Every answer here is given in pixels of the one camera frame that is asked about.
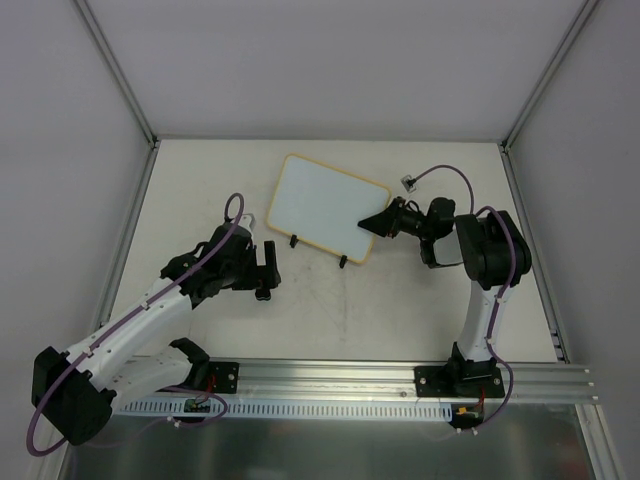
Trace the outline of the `yellow framed whiteboard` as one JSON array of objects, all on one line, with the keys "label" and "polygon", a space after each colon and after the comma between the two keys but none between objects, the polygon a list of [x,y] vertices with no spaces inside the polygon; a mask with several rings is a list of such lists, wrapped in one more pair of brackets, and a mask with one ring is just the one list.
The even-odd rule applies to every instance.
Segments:
[{"label": "yellow framed whiteboard", "polygon": [[266,225],[346,260],[368,260],[374,235],[358,222],[384,210],[389,187],[298,154],[284,158]]}]

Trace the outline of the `blue whiteboard eraser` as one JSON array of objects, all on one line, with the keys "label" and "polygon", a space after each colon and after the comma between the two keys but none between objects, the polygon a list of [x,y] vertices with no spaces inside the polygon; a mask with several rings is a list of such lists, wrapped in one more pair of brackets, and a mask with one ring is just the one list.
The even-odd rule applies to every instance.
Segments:
[{"label": "blue whiteboard eraser", "polygon": [[258,301],[270,301],[272,298],[271,290],[269,288],[256,289],[255,298]]}]

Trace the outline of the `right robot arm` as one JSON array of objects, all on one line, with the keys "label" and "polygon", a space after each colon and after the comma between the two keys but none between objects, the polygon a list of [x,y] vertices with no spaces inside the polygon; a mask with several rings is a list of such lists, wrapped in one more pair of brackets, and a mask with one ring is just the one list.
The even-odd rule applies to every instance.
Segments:
[{"label": "right robot arm", "polygon": [[462,332],[443,365],[414,368],[416,395],[503,398],[503,361],[495,343],[506,303],[531,269],[531,252],[507,211],[485,207],[481,216],[455,210],[455,202],[444,197],[432,200],[425,212],[397,197],[358,226],[379,237],[411,235],[419,240],[423,264],[431,269],[461,265],[471,282]]}]

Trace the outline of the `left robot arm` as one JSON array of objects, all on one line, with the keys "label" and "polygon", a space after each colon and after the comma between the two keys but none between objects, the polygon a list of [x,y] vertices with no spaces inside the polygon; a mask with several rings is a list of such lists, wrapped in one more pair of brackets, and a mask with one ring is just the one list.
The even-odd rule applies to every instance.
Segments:
[{"label": "left robot arm", "polygon": [[281,282],[276,244],[264,243],[265,262],[247,219],[226,221],[208,241],[172,258],[151,287],[118,318],[84,340],[34,360],[31,401],[73,446],[93,439],[115,410],[154,391],[182,385],[204,390],[209,355],[187,338],[173,340],[149,360],[134,360],[142,346],[223,290],[251,291],[268,301]]}]

